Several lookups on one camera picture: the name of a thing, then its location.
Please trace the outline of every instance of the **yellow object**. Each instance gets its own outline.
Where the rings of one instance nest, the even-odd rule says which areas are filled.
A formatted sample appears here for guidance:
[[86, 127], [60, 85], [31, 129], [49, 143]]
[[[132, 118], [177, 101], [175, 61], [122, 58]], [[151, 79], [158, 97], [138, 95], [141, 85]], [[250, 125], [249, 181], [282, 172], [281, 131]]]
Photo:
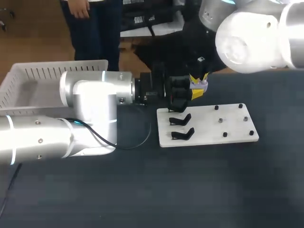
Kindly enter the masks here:
[[207, 77], [208, 77], [209, 73], [210, 73], [210, 72], [205, 73], [203, 80], [207, 79]]
[[203, 96], [204, 90], [203, 89], [192, 89], [192, 100]]
[[192, 81], [192, 82], [194, 82], [195, 84], [197, 84], [200, 80], [199, 80], [199, 78], [198, 79], [195, 79], [192, 75], [190, 75], [190, 80]]

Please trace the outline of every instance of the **desk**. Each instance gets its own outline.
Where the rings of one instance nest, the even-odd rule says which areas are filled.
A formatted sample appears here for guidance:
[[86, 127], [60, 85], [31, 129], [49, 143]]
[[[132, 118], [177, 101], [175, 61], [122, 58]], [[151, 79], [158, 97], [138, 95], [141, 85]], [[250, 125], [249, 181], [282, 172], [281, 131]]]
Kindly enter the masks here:
[[[258, 142], [161, 149], [150, 106], [152, 135], [141, 148], [24, 164], [0, 226], [303, 227], [303, 85], [303, 72], [212, 75], [193, 105], [245, 103]], [[118, 115], [118, 142], [140, 141], [141, 120]]]

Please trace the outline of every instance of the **black chair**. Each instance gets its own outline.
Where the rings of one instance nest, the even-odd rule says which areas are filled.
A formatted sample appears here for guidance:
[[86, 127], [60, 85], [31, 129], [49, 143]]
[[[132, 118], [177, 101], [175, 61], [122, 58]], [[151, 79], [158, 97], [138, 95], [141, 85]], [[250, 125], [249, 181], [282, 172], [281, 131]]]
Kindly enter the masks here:
[[[14, 13], [14, 11], [12, 11], [12, 10], [10, 10], [10, 9], [7, 9], [7, 8], [0, 8], [0, 13], [1, 13], [2, 11], [7, 11], [7, 12], [9, 12], [10, 17], [11, 17], [12, 19], [15, 18], [15, 13]], [[7, 29], [7, 28], [6, 28], [6, 25], [5, 25], [4, 21], [1, 20], [1, 19], [0, 19], [0, 26], [1, 26], [2, 30], [6, 32], [6, 29]]]

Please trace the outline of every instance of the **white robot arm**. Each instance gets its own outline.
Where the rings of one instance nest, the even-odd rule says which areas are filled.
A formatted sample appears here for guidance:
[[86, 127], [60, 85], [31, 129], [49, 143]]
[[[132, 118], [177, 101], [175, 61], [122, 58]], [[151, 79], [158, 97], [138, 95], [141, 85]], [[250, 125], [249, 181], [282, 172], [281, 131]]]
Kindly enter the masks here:
[[0, 117], [0, 163], [13, 165], [36, 159], [113, 152], [118, 147], [116, 106], [135, 101], [135, 93], [139, 92], [135, 91], [135, 81], [138, 80], [127, 72], [64, 72], [59, 89], [63, 104], [74, 108], [77, 119], [103, 140], [71, 118], [3, 116]]
[[303, 12], [300, 0], [205, 0], [200, 20], [216, 32], [226, 66], [254, 73], [304, 67]]

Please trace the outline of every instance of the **yellow label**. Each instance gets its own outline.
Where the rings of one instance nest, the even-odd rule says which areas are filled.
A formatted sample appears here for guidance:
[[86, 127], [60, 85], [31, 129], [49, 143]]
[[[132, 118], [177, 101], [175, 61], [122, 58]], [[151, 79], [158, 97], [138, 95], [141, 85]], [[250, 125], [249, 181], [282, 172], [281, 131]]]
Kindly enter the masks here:
[[192, 89], [192, 100], [203, 96], [204, 90], [203, 89]]

